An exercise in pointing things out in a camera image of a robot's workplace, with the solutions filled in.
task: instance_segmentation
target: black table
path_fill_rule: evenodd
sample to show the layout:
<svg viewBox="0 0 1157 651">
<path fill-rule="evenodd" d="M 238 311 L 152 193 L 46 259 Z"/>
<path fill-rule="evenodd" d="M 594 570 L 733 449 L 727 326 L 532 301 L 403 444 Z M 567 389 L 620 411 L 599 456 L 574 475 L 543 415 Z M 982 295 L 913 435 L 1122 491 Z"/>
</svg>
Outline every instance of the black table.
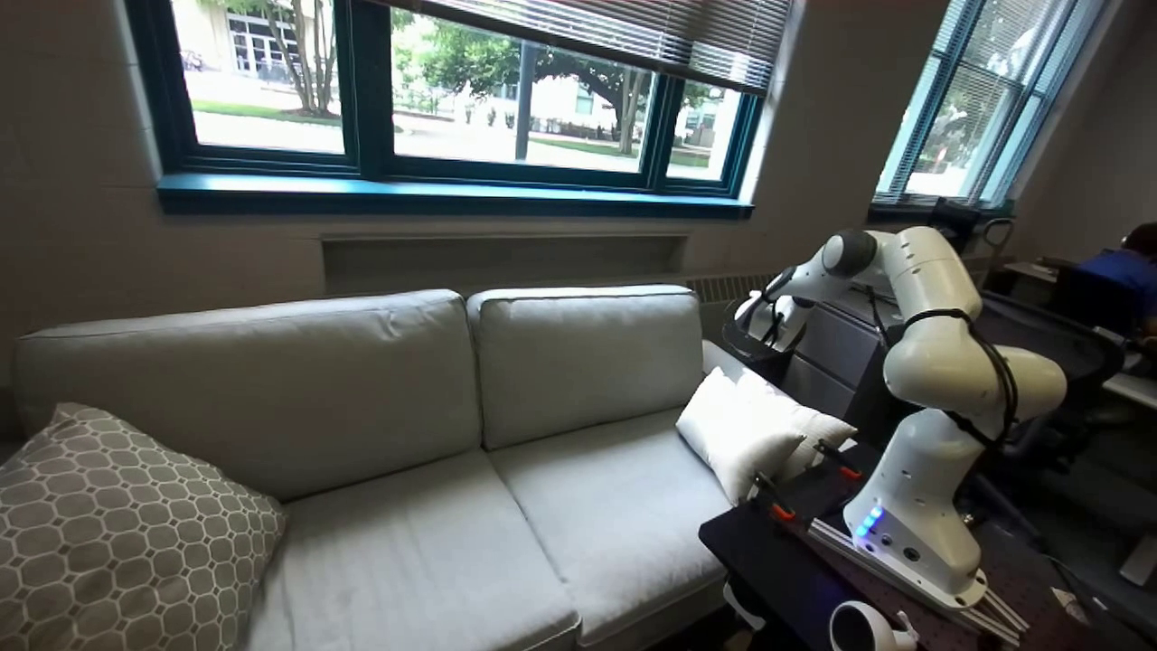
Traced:
<svg viewBox="0 0 1157 651">
<path fill-rule="evenodd" d="M 851 456 L 847 468 L 870 469 L 870 456 Z M 738 602 L 769 620 L 769 646 L 829 646 L 829 615 L 839 602 L 867 602 L 884 615 L 907 611 L 923 646 L 931 651 L 972 651 L 997 646 L 993 637 L 956 627 L 938 606 L 893 588 L 870 570 L 844 561 L 808 535 L 811 517 L 834 522 L 839 508 L 852 497 L 852 481 L 823 462 L 820 469 L 764 491 L 698 528 L 698 538 L 731 570 Z M 1029 623 L 1020 646 L 1079 651 L 1079 646 L 1143 646 L 1117 620 L 1111 620 L 1090 588 L 1069 586 L 1061 567 L 1037 555 L 1004 522 L 990 517 L 978 528 L 982 545 L 982 570 L 990 586 Z M 1055 588 L 1079 594 L 1085 615 L 1097 627 L 1080 627 L 1067 615 Z"/>
</svg>

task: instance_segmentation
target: window blinds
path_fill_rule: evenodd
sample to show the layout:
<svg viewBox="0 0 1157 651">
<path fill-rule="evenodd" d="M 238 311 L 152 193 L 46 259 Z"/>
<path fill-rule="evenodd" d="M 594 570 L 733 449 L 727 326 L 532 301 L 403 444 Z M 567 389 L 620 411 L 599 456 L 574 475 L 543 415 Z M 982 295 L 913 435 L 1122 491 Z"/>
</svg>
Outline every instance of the window blinds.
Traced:
<svg viewBox="0 0 1157 651">
<path fill-rule="evenodd" d="M 798 0 L 374 0 L 687 80 L 769 83 Z"/>
</svg>

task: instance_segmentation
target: window sill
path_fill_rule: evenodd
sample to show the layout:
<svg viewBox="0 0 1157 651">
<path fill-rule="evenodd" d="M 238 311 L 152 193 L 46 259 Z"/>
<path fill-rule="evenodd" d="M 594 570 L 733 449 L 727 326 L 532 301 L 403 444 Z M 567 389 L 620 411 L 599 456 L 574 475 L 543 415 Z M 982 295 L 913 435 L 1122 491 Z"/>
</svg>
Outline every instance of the window sill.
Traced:
<svg viewBox="0 0 1157 651">
<path fill-rule="evenodd" d="M 416 186 L 351 177 L 168 175 L 161 203 L 177 218 L 212 212 L 380 212 L 380 218 L 753 218 L 747 203 L 717 194 L 646 194 L 585 188 Z"/>
</svg>

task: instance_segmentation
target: back cushion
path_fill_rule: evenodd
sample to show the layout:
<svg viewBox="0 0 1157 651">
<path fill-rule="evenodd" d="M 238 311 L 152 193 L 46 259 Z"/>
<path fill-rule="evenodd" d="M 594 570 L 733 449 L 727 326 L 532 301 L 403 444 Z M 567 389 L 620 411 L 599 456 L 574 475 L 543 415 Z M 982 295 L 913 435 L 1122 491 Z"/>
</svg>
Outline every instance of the back cushion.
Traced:
<svg viewBox="0 0 1157 651">
<path fill-rule="evenodd" d="M 488 449 L 684 405 L 700 379 L 684 287 L 469 295 Z"/>
<path fill-rule="evenodd" d="M 459 292 L 124 317 L 20 342 L 20 405 L 100 405 L 282 500 L 477 449 Z"/>
</svg>

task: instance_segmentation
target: seat cushion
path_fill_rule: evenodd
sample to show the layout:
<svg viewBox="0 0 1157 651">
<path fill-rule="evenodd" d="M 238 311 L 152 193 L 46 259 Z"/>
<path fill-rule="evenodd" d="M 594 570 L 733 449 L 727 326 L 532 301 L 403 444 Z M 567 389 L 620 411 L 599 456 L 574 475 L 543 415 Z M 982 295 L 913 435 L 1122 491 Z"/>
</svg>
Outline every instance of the seat cushion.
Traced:
<svg viewBox="0 0 1157 651">
<path fill-rule="evenodd" d="M 684 287 L 493 291 L 467 311 L 488 449 L 687 405 L 700 379 Z"/>
<path fill-rule="evenodd" d="M 20 342 L 20 410 L 109 410 L 250 488 L 302 500 L 477 449 L 459 292 L 87 321 Z"/>
<path fill-rule="evenodd" d="M 482 453 L 289 503 L 267 651 L 543 646 L 574 606 Z"/>
<path fill-rule="evenodd" d="M 725 515 L 717 479 L 670 411 L 493 456 L 596 644 L 725 580 L 698 524 Z"/>
</svg>

